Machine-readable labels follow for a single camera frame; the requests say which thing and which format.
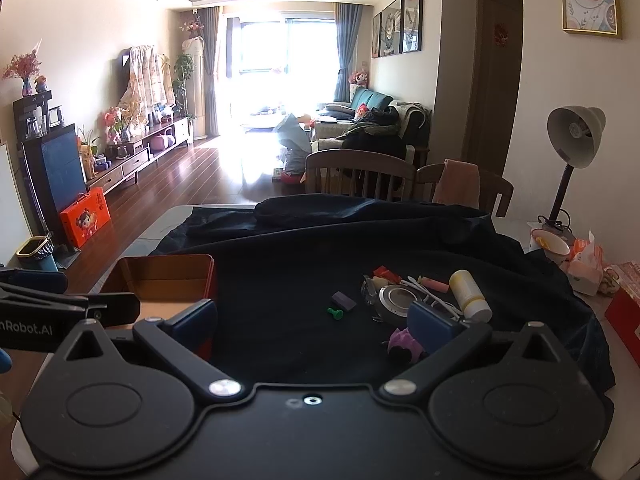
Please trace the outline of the purple grape toy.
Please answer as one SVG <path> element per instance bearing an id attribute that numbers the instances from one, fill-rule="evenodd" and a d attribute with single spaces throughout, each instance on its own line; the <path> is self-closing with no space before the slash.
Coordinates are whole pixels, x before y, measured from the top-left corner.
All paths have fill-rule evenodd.
<path id="1" fill-rule="evenodd" d="M 408 328 L 394 330 L 387 343 L 387 356 L 395 366 L 416 364 L 423 356 L 424 349 L 419 341 L 411 336 Z"/>

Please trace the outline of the white frame sunglasses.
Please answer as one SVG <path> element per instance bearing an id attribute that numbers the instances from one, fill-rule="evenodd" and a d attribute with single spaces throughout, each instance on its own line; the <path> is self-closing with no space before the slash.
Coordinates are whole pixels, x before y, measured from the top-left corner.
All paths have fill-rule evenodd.
<path id="1" fill-rule="evenodd" d="M 411 287 L 417 290 L 418 292 L 422 292 L 422 294 L 430 298 L 435 304 L 439 304 L 441 307 L 447 310 L 451 314 L 451 316 L 456 320 L 461 320 L 463 318 L 463 313 L 460 309 L 455 307 L 453 304 L 450 304 L 450 302 L 440 299 L 439 296 L 434 295 L 428 288 L 421 285 L 414 278 L 409 278 L 408 280 L 401 280 L 400 284 Z"/>

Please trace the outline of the pink tube candy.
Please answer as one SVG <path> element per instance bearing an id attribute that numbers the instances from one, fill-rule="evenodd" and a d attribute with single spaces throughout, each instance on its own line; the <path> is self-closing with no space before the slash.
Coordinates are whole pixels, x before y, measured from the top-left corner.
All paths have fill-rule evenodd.
<path id="1" fill-rule="evenodd" d="M 434 290 L 435 292 L 440 292 L 441 294 L 446 294 L 447 292 L 449 292 L 449 285 L 447 283 L 432 280 L 431 278 L 427 278 L 426 276 L 420 276 L 418 282 L 423 287 L 429 290 Z"/>

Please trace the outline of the orange metal tin box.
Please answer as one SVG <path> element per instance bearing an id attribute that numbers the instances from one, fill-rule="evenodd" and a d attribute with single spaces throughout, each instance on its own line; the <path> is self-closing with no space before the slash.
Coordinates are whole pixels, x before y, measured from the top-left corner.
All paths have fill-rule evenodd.
<path id="1" fill-rule="evenodd" d="M 98 314 L 105 326 L 131 325 L 142 318 L 168 320 L 202 299 L 216 299 L 214 259 L 209 255 L 121 258 L 100 293 L 110 297 Z"/>

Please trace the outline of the white yellow bottle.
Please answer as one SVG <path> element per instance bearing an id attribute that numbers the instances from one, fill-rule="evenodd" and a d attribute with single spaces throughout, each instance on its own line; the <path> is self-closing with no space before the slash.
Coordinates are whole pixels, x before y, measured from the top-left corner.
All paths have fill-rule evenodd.
<path id="1" fill-rule="evenodd" d="M 454 272 L 449 279 L 449 288 L 466 320 L 481 323 L 491 320 L 491 308 L 469 271 Z"/>

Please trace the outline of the purple rectangular block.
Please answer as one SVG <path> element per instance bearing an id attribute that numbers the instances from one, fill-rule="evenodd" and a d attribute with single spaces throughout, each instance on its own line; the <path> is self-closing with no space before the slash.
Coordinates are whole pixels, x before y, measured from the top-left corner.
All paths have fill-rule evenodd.
<path id="1" fill-rule="evenodd" d="M 344 292 L 334 292 L 331 297 L 331 301 L 332 304 L 335 304 L 338 308 L 345 312 L 349 312 L 353 308 L 357 307 L 356 301 L 345 295 Z"/>

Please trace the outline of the green push pin toy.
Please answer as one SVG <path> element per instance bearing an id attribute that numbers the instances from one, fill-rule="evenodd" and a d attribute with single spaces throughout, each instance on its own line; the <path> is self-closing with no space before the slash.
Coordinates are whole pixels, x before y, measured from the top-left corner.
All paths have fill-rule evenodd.
<path id="1" fill-rule="evenodd" d="M 334 318 L 335 321 L 341 320 L 343 318 L 343 316 L 344 316 L 344 312 L 341 309 L 327 308 L 326 312 L 328 312 L 329 315 L 331 315 L 332 318 Z"/>

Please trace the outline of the teal waste bin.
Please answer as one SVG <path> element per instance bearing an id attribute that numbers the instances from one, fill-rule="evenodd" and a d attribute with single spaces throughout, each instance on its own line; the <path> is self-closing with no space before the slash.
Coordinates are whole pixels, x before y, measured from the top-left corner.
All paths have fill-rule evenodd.
<path id="1" fill-rule="evenodd" d="M 54 245 L 48 236 L 32 236 L 17 249 L 15 257 L 24 269 L 56 272 Z"/>

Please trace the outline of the red snack packet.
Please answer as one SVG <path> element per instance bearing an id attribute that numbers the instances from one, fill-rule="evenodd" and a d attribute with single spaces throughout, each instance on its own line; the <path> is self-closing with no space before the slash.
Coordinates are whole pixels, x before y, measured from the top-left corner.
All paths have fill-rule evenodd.
<path id="1" fill-rule="evenodd" d="M 376 278 L 384 278 L 384 280 L 393 284 L 399 284 L 401 282 L 401 277 L 393 271 L 388 270 L 386 266 L 379 266 L 373 271 L 373 275 Z"/>

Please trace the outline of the orange gift box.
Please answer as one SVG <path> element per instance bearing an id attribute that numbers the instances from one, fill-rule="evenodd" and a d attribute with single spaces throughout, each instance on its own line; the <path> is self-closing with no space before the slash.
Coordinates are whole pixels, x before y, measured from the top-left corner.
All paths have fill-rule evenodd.
<path id="1" fill-rule="evenodd" d="M 99 229 L 111 221 L 102 188 L 92 188 L 78 196 L 60 212 L 60 219 L 68 242 L 81 248 Z"/>

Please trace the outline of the dark navy cloth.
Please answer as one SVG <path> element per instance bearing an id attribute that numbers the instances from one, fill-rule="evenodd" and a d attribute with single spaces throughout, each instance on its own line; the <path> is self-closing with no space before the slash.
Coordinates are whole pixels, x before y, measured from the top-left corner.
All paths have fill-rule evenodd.
<path id="1" fill-rule="evenodd" d="M 196 208 L 157 246 L 161 255 L 214 259 L 218 324 L 213 366 L 239 382 L 378 385 L 395 374 L 384 344 L 392 328 L 361 299 L 379 266 L 446 281 L 467 270 L 495 330 L 546 324 L 597 392 L 615 375 L 602 326 L 560 268 L 499 234 L 463 206 L 305 194 L 251 210 Z M 334 292 L 357 307 L 335 321 Z"/>

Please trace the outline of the pink towel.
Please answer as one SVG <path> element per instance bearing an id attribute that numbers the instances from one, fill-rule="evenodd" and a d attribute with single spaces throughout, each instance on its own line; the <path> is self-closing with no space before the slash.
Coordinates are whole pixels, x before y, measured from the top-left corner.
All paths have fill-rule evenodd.
<path id="1" fill-rule="evenodd" d="M 480 204 L 480 170 L 469 162 L 446 159 L 433 202 L 477 208 Z"/>

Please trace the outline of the dark blue cabinet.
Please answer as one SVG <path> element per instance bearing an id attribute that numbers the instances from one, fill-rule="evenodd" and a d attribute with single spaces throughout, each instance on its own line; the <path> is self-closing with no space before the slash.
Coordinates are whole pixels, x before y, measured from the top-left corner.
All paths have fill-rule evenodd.
<path id="1" fill-rule="evenodd" d="M 55 244 L 68 245 L 60 213 L 87 191 L 75 125 L 54 128 L 22 148 L 39 229 L 51 232 Z"/>

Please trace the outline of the white bowl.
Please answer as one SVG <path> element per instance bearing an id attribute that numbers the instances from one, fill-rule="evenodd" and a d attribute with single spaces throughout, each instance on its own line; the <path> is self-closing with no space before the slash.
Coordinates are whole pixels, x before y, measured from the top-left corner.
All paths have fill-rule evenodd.
<path id="1" fill-rule="evenodd" d="M 567 242 L 548 230 L 537 228 L 530 231 L 529 250 L 541 249 L 546 257 L 560 266 L 570 255 Z"/>

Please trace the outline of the wooden chair right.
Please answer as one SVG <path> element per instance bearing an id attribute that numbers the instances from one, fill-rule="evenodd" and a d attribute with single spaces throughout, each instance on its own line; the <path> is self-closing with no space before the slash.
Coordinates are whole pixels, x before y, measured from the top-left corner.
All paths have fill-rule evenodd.
<path id="1" fill-rule="evenodd" d="M 445 171 L 445 164 L 426 165 L 416 170 L 412 197 L 415 200 L 427 200 L 431 202 L 435 194 L 436 184 L 442 173 Z M 478 206 L 486 214 L 492 214 L 498 218 L 504 218 L 509 210 L 513 195 L 513 185 L 490 171 L 480 168 L 480 196 L 478 196 Z"/>

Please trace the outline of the wooden chair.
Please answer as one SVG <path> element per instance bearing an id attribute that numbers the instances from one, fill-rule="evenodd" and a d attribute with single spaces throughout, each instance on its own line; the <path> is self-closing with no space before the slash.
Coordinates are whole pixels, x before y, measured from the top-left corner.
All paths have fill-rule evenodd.
<path id="1" fill-rule="evenodd" d="M 426 165 L 416 170 L 412 197 L 415 200 L 427 200 L 431 202 L 435 194 L 436 184 L 442 173 L 445 171 L 445 164 Z M 492 214 L 498 218 L 504 218 L 509 210 L 513 195 L 513 185 L 490 171 L 480 168 L 480 196 L 478 196 L 478 206 L 486 214 Z"/>
<path id="2" fill-rule="evenodd" d="M 406 202 L 416 170 L 390 155 L 332 148 L 307 156 L 304 177 L 307 194 Z"/>

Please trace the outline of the tissue pack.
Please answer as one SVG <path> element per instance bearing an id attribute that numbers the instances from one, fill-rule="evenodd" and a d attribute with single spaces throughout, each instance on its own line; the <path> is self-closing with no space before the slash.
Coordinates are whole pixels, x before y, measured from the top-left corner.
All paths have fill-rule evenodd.
<path id="1" fill-rule="evenodd" d="M 593 232 L 589 232 L 585 240 L 574 240 L 562 269 L 575 292 L 586 296 L 594 296 L 598 292 L 604 274 L 604 258 L 603 249 Z"/>

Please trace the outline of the wooden chair left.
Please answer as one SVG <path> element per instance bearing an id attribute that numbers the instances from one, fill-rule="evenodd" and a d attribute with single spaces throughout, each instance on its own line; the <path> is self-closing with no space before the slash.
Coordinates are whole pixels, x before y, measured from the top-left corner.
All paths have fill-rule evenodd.
<path id="1" fill-rule="evenodd" d="M 390 155 L 332 148 L 307 156 L 304 177 L 307 194 L 406 202 L 416 170 Z"/>

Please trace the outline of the low tv console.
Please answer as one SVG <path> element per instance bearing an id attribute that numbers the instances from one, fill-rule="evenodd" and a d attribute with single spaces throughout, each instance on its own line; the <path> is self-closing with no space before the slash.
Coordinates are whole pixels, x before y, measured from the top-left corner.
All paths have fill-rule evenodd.
<path id="1" fill-rule="evenodd" d="M 101 166 L 87 181 L 87 188 L 100 188 L 104 194 L 127 180 L 138 182 L 140 172 L 181 145 L 190 148 L 193 133 L 190 119 L 176 117 L 170 122 L 155 125 L 140 140 L 122 144 L 108 144 L 96 161 Z"/>

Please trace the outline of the pile of dark clothes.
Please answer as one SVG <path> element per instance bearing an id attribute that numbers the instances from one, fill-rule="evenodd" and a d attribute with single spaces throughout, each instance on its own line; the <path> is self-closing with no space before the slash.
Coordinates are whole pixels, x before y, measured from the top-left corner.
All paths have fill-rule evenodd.
<path id="1" fill-rule="evenodd" d="M 372 108 L 337 137 L 342 148 L 392 155 L 413 164 L 428 152 L 432 113 L 420 103 L 391 102 Z"/>

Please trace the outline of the teal sofa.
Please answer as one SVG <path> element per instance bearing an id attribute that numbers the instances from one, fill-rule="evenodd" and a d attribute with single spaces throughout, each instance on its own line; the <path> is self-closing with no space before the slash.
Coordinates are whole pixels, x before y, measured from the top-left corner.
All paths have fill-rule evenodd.
<path id="1" fill-rule="evenodd" d="M 368 88 L 358 87 L 349 103 L 332 102 L 323 104 L 319 110 L 321 116 L 333 117 L 337 120 L 354 120 L 361 105 L 367 110 L 386 110 L 393 101 L 391 96 Z"/>

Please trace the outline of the grey desk lamp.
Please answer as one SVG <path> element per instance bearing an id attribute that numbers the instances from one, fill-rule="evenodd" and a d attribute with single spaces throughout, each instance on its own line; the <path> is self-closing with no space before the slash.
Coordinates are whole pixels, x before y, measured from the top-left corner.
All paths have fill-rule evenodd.
<path id="1" fill-rule="evenodd" d="M 539 217 L 548 231 L 558 234 L 570 244 L 575 235 L 567 224 L 559 220 L 570 177 L 575 169 L 587 168 L 600 148 L 606 118 L 599 107 L 567 105 L 555 108 L 547 119 L 549 141 L 565 168 L 548 217 Z"/>

